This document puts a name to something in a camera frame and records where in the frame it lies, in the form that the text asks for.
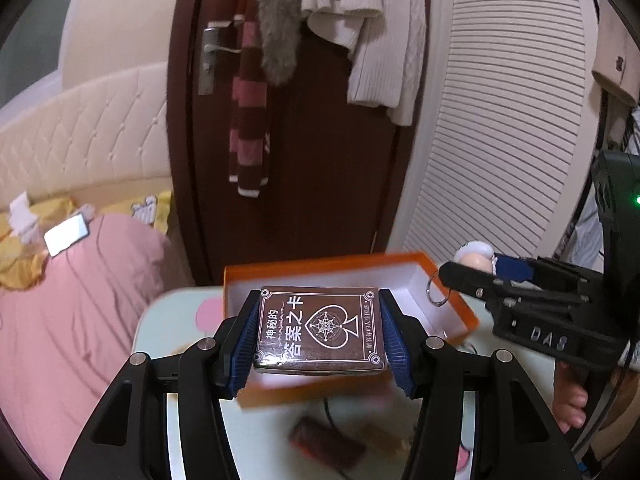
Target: gray fur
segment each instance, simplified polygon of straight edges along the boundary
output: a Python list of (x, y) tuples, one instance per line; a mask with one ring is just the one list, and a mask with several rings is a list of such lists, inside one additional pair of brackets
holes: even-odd
[(267, 81), (282, 85), (296, 69), (302, 0), (258, 0), (262, 68)]

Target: white slatted panel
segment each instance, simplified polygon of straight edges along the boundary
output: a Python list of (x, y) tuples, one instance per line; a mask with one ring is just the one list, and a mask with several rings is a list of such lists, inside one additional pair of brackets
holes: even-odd
[(580, 1), (453, 0), (451, 23), (442, 102), (403, 248), (444, 261), (479, 239), (533, 254), (580, 126)]

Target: door handle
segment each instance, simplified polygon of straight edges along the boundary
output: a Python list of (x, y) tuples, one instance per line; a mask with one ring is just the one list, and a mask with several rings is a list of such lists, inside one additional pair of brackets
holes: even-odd
[(229, 48), (218, 44), (219, 36), (220, 29), (218, 27), (207, 27), (202, 33), (198, 95), (211, 95), (213, 93), (219, 52), (227, 52), (229, 54), (240, 54), (242, 52), (239, 48)]

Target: brown card box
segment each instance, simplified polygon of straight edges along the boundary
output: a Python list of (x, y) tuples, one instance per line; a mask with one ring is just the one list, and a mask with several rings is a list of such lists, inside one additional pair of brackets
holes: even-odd
[(264, 286), (254, 365), (283, 374), (385, 370), (378, 290)]

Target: table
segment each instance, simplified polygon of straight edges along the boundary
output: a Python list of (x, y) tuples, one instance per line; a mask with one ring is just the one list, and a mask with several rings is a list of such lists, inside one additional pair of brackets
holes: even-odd
[[(549, 404), (552, 396), (552, 359), (524, 348), (498, 340), (491, 334), (492, 320), (484, 303), (465, 298), (480, 320), (478, 330), (467, 339), (479, 353), (488, 355), (498, 348), (507, 348), (529, 373), (534, 384)], [(133, 352), (146, 352), (151, 358), (183, 352), (191, 344), (215, 333), (222, 320), (223, 291), (221, 287), (187, 288), (166, 294), (156, 300), (143, 314), (134, 339)], [(465, 394), (462, 439), (473, 443), (474, 395)], [(398, 435), (409, 435), (420, 410), (419, 400), (408, 400), (398, 388), (384, 398), (358, 397), (331, 399), (336, 424), (353, 432), (375, 414), (376, 424)], [(226, 432), (241, 479), (248, 480), (328, 480), (339, 476), (312, 462), (286, 441), (290, 429), (303, 414), (324, 420), (322, 403), (303, 402), (267, 408), (242, 410), (235, 401), (221, 401)], [(178, 428), (178, 400), (169, 394), (167, 400), (167, 433), (169, 459), (173, 480), (185, 480), (180, 431)], [(354, 479), (387, 480), (400, 478), (404, 463), (393, 462), (368, 452), (366, 458), (350, 472)], [(468, 471), (456, 480), (468, 478)]]

